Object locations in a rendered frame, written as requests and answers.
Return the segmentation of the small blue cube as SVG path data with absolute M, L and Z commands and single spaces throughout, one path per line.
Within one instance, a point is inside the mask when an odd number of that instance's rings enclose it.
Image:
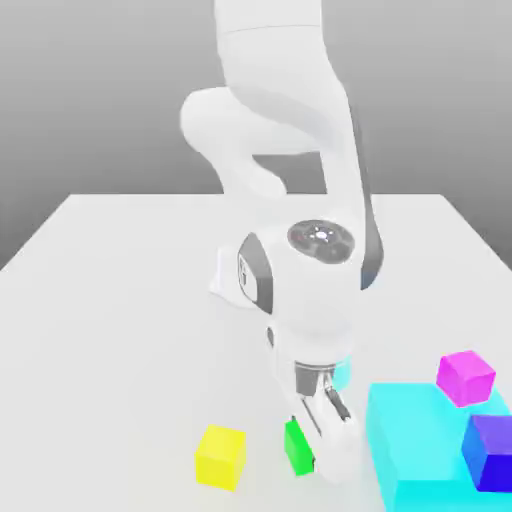
M 512 493 L 512 415 L 472 415 L 461 450 L 478 491 Z

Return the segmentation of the small green cube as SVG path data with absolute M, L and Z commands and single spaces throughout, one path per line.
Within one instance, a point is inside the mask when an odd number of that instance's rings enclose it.
M 297 421 L 292 416 L 284 427 L 284 450 L 296 476 L 314 472 L 315 457 Z

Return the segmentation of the small magenta cube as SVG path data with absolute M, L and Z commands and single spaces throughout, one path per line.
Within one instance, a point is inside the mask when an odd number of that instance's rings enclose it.
M 486 402 L 492 392 L 496 371 L 475 351 L 443 355 L 436 385 L 458 408 Z

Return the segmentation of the small yellow cube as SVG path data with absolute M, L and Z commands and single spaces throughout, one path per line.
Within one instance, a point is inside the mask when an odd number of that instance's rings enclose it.
M 246 433 L 210 424 L 194 454 L 200 484 L 235 491 L 246 464 Z

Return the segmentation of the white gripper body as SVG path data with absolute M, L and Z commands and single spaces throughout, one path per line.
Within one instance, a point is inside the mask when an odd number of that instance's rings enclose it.
M 339 393 L 301 398 L 297 420 L 325 480 L 348 483 L 359 475 L 360 422 Z

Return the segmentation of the large cyan box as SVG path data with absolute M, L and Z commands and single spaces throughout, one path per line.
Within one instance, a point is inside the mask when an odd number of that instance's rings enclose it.
M 499 392 L 456 407 L 432 383 L 373 383 L 366 436 L 385 512 L 512 512 L 512 493 L 478 491 L 462 454 L 473 414 L 504 416 Z

